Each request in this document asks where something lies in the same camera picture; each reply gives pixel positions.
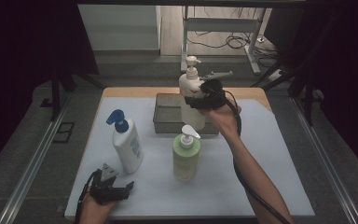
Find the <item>human hand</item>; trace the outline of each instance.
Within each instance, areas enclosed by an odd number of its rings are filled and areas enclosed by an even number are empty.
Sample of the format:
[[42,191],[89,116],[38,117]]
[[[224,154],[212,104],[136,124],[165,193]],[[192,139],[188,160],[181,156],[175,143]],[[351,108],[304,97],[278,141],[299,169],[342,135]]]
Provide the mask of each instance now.
[[80,216],[80,224],[104,224],[109,213],[116,207],[118,201],[99,204],[95,199],[86,193]]
[[[225,138],[238,135],[237,120],[228,105],[223,105],[215,110],[200,109],[199,112],[204,116],[208,116],[211,119],[212,125],[216,127]],[[238,113],[240,114],[240,112],[241,107],[238,105]]]

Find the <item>wall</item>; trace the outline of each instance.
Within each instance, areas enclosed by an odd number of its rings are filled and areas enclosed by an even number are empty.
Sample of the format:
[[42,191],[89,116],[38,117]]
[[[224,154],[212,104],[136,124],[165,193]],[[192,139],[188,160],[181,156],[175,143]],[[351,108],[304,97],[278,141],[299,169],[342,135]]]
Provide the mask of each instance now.
[[159,49],[160,6],[78,5],[93,50]]

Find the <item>white tabletop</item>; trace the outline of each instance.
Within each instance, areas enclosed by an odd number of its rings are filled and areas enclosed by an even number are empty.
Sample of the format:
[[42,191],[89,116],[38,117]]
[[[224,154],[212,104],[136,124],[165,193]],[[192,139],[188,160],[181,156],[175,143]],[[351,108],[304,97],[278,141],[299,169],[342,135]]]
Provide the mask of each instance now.
[[[120,172],[115,187],[135,181],[130,198],[110,214],[116,219],[252,217],[255,213],[233,169],[232,154],[219,135],[202,136],[198,172],[187,183],[177,181],[172,168],[175,134],[154,132],[155,98],[104,97],[89,135],[65,211],[76,214],[78,197],[87,179],[103,163]],[[238,100],[242,107],[241,138],[277,186],[293,216],[314,216],[308,196],[283,141],[274,115],[255,100]],[[144,160],[132,175],[122,171],[112,145],[114,126],[106,119],[115,109],[135,121]]]

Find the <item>dark background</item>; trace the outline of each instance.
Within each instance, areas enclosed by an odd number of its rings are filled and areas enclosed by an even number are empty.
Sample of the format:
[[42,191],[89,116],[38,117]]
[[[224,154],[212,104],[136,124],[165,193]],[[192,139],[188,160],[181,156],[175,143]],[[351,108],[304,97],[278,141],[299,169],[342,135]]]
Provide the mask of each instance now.
[[[343,4],[338,19],[305,72],[312,72],[324,94],[321,108],[326,117],[358,157],[358,1],[338,2]],[[274,8],[264,35],[282,55],[290,55],[289,65],[297,66],[331,15],[328,8]]]
[[98,74],[76,2],[0,1],[0,151],[53,72]]

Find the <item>cable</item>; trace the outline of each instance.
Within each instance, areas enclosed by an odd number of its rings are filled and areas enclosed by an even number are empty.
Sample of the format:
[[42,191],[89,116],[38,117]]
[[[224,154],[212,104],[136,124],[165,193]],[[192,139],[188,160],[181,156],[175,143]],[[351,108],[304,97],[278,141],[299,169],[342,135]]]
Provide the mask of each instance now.
[[86,196],[87,189],[89,188],[89,184],[90,184],[91,179],[95,175],[97,175],[98,172],[99,172],[98,170],[93,172],[91,174],[91,176],[89,177],[89,180],[87,180],[87,183],[83,187],[83,191],[81,192],[79,200],[77,201],[77,209],[76,209],[76,216],[75,216],[74,224],[78,224],[80,222],[81,209],[82,209],[82,204],[83,204],[84,197]]
[[[234,47],[232,46],[230,43],[231,41],[236,41],[237,43],[239,43],[240,45],[237,46],[237,47]],[[250,42],[248,42],[247,39],[241,37],[241,36],[237,36],[237,35],[234,35],[234,33],[231,33],[231,35],[229,35],[227,38],[226,38],[226,43],[232,48],[232,49],[242,49],[243,47],[245,47],[247,44],[249,44]]]
[[264,53],[263,51],[260,51],[259,49],[255,49],[254,54],[265,56],[270,59],[278,59],[279,57],[281,57],[279,54]]
[[237,9],[239,9],[238,7],[234,8],[234,10],[231,12],[231,15],[229,15],[230,18],[232,18],[232,15],[234,15],[234,12],[237,11]]
[[[242,33],[242,34],[244,35],[244,38],[246,39],[246,42],[248,44],[250,44],[250,42],[251,42],[250,35],[248,35],[246,33]],[[276,52],[276,54],[265,53],[262,50],[268,51],[268,52]],[[267,57],[270,57],[270,58],[278,58],[278,57],[280,57],[280,52],[278,50],[276,50],[276,49],[261,49],[261,48],[255,46],[255,53],[261,54],[261,55],[264,55],[264,56],[267,56]]]
[[206,45],[206,44],[203,44],[203,43],[199,43],[199,42],[194,42],[194,41],[191,41],[190,39],[187,38],[187,41],[192,43],[192,44],[198,44],[198,45],[202,45],[202,46],[205,46],[205,47],[208,47],[208,48],[212,48],[212,49],[220,49],[222,47],[224,47],[226,44],[222,45],[222,46],[210,46],[210,45]]
[[207,34],[209,34],[209,33],[211,33],[212,31],[208,31],[208,32],[204,32],[204,33],[201,33],[201,34],[197,34],[197,31],[195,31],[194,33],[196,34],[196,35],[207,35]]
[[[203,86],[204,88],[208,89],[210,92],[212,92],[213,94],[215,94],[216,96],[218,96],[219,98],[221,98],[223,101],[225,101],[225,103],[228,105],[228,107],[232,110],[233,114],[234,114],[234,118],[237,121],[237,133],[239,136],[241,136],[241,116],[240,113],[238,112],[238,105],[237,105],[237,101],[235,100],[234,95],[229,92],[229,94],[231,94],[231,96],[233,97],[235,106],[222,94],[220,94],[218,91],[208,87],[208,86]],[[234,170],[235,170],[235,174],[237,175],[237,178],[240,180],[241,184],[243,185],[243,187],[245,188],[245,190],[247,190],[249,192],[249,194],[251,194],[263,207],[265,207],[268,211],[270,211],[270,213],[275,216],[277,219],[280,220],[281,223],[283,224],[290,224],[289,221],[286,220],[286,218],[284,216],[282,216],[275,208],[273,208],[269,203],[267,203],[266,201],[264,201],[263,198],[261,198],[243,179],[237,163],[235,162],[235,160],[233,159],[233,163],[234,163]]]
[[[255,7],[255,11],[257,10],[257,7]],[[255,11],[254,11],[254,16],[252,17],[252,19],[254,19],[255,18]]]
[[205,12],[205,14],[206,14],[208,17],[210,17],[209,14],[208,14],[208,12],[206,12],[206,7],[204,7],[204,12]]
[[242,15],[242,11],[243,11],[243,7],[240,9],[240,13],[238,13],[238,18],[240,18],[240,17],[241,17],[241,15]]

